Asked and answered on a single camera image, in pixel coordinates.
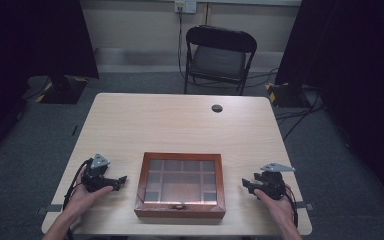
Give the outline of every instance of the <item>gray clip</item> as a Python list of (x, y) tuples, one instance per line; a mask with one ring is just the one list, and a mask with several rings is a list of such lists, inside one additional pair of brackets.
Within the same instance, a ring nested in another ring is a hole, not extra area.
[(295, 168), (287, 167), (278, 163), (270, 163), (260, 168), (268, 172), (295, 172)]
[(108, 164), (110, 164), (110, 161), (104, 158), (101, 154), (97, 153), (95, 154), (95, 158), (93, 158), (92, 165), (90, 166), (90, 168), (95, 169), (102, 166), (106, 166)]

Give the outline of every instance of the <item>chair seat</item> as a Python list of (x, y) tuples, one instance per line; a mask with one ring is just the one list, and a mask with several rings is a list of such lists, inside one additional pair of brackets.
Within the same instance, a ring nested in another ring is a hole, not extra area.
[(240, 81), (244, 74), (245, 58), (243, 52), (198, 46), (190, 72)]

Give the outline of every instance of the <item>wooden table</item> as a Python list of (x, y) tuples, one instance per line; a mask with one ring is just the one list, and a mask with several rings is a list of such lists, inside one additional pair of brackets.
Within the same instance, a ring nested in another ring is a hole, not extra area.
[[(223, 111), (215, 113), (219, 104)], [(144, 152), (220, 153), (226, 215), (215, 219), (138, 218), (136, 191)], [(272, 162), (290, 166), (270, 103), (261, 97), (101, 93), (91, 107), (52, 204), (62, 204), (75, 172), (102, 154), (111, 161), (105, 177), (128, 180), (72, 226), (75, 234), (153, 236), (261, 236), (277, 229), (265, 205), (242, 186)], [(297, 201), (302, 196), (292, 172), (283, 173)], [(306, 209), (298, 230), (312, 231)], [(49, 212), (46, 232), (59, 213)]]

